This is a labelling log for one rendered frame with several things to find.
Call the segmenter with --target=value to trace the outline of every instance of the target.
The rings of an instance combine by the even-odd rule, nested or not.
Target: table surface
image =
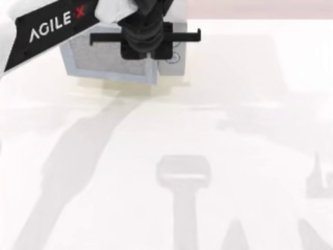
[[[332,249],[333,23],[196,28],[157,86],[58,48],[2,79],[2,250]]]

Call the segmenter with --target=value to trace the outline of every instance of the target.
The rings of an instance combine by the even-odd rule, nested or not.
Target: white tabletop
[[[58,48],[2,79],[1,249],[332,249],[333,23],[196,28],[157,86],[69,77]]]

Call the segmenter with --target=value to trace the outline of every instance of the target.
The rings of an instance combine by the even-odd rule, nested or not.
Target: red x
[[[84,4],[81,5],[80,7],[76,7],[76,19],[79,19],[80,17],[84,17],[85,13],[84,13]]]

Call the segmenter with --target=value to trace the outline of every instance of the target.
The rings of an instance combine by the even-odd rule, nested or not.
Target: white table
[[[182,79],[76,79],[54,49],[1,81],[0,248],[238,250],[241,223],[249,249],[332,249],[333,198],[305,185],[316,152],[333,172],[332,22],[189,24],[203,39]],[[170,155],[210,166],[197,237],[190,217],[174,233],[156,180]]]

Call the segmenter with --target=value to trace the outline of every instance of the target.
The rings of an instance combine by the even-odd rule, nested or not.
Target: robotic arm
[[[173,0],[16,0],[0,12],[0,78],[99,22],[120,34],[91,34],[95,42],[121,42],[124,59],[172,57],[173,42],[197,42],[201,33],[173,33],[163,22]]]

